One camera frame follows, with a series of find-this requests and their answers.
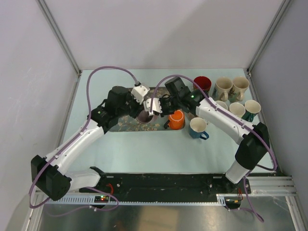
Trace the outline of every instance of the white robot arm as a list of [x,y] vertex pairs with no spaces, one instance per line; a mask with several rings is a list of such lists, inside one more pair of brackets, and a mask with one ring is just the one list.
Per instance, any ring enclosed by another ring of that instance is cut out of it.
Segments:
[[[222,184],[232,190],[257,165],[267,152],[266,149],[253,134],[226,116],[226,113],[232,115],[230,112],[219,105],[219,110],[213,109],[211,103],[216,103],[212,98],[209,98],[211,102],[209,103],[199,90],[190,92],[180,78],[176,77],[168,81],[165,86],[170,97],[154,99],[154,113],[165,116],[178,109],[191,112],[209,120],[239,145],[235,161],[222,179]],[[105,177],[105,174],[98,168],[91,167],[85,171],[68,172],[70,165],[90,144],[115,126],[120,117],[130,115],[136,118],[143,109],[150,111],[148,102],[151,99],[143,101],[148,91],[149,88],[145,85],[138,85],[131,92],[124,87],[113,87],[109,91],[107,99],[92,110],[85,125],[71,139],[46,155],[45,158],[37,155],[32,159],[32,180],[37,179],[36,185],[52,200],[59,200],[69,190],[95,187],[100,184],[100,180]],[[259,123],[254,126],[246,121],[243,121],[243,124],[257,132],[269,143],[265,125]]]

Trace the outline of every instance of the mug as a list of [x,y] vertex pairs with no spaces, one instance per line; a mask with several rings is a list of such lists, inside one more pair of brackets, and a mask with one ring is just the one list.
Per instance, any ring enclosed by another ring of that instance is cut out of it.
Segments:
[[164,124],[164,129],[171,128],[173,130],[179,130],[183,127],[184,120],[184,113],[181,110],[177,110],[174,114],[168,116],[168,120]]
[[199,117],[193,118],[189,126],[189,134],[192,138],[201,138],[203,140],[207,140],[208,138],[210,138],[210,136],[205,132],[206,121],[204,119]]
[[199,76],[197,78],[195,78],[193,80],[199,87],[201,87],[201,89],[208,93],[211,89],[211,86],[212,86],[212,82],[211,80],[208,78],[208,77],[205,77],[205,76]]
[[242,119],[252,122],[255,116],[261,111],[261,105],[254,100],[247,100],[245,102],[246,112],[243,115]]
[[141,124],[147,124],[157,120],[157,115],[149,115],[149,112],[142,110],[139,115],[136,117],[136,120]]
[[232,81],[227,77],[220,77],[215,83],[214,92],[212,98],[226,102],[228,100],[229,91],[232,88]]
[[225,102],[223,102],[223,101],[219,101],[219,100],[216,100],[215,101],[219,106],[222,106],[224,109],[228,109],[228,106],[226,105],[226,103]]
[[239,118],[242,118],[246,112],[245,107],[240,103],[231,103],[229,106],[229,111]]
[[245,77],[235,77],[232,89],[229,92],[229,101],[243,101],[244,93],[249,87],[249,81]]

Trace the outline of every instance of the light blue table surface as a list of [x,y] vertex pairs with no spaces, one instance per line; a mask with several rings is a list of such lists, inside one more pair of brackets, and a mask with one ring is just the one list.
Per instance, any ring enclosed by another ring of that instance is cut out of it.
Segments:
[[[86,83],[92,70],[84,70],[77,89],[72,112],[68,121],[64,140],[71,137],[84,123],[88,114]],[[215,81],[221,76],[233,79],[244,76],[243,69],[136,69],[130,70],[135,77],[150,87],[154,87],[164,77],[172,74],[185,75],[191,79],[207,76]],[[192,83],[184,80],[192,89]],[[102,70],[95,73],[90,83],[92,108],[107,98],[113,86],[133,87],[134,81],[125,72]],[[246,100],[251,99],[249,90]],[[104,172],[129,173],[224,173],[234,161],[238,145],[222,130],[209,124],[206,131],[210,138],[192,139],[188,134],[189,122],[182,130],[175,131],[132,131],[107,132],[95,141],[71,165],[70,170],[84,170],[96,166]],[[272,167],[269,154],[260,161]],[[255,173],[267,172],[256,167]]]

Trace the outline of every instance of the mug handle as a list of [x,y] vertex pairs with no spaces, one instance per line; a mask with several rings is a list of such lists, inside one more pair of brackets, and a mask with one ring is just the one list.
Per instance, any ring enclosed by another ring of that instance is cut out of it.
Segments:
[[208,138],[210,138],[210,136],[209,136],[209,134],[207,133],[207,132],[202,132],[202,134],[201,134],[201,136],[200,136],[200,138],[202,139],[202,140],[207,140]]
[[226,102],[228,100],[228,93],[224,91],[220,100]]
[[169,123],[170,123],[170,120],[167,120],[167,122],[164,124],[164,129],[167,129],[169,127]]
[[237,98],[238,101],[243,101],[243,99],[244,99],[244,92],[240,91],[239,92],[239,96],[236,97],[236,98]]
[[247,118],[248,122],[252,122],[254,121],[254,115],[252,113],[249,114],[248,118]]

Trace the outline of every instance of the white wall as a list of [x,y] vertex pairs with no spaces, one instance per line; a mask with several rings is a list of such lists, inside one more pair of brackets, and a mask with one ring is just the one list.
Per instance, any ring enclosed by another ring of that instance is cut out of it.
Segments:
[[0,230],[56,146],[76,76],[34,0],[0,7]]
[[282,0],[46,0],[82,69],[248,67]]
[[308,1],[291,5],[252,77],[282,170],[308,217]]

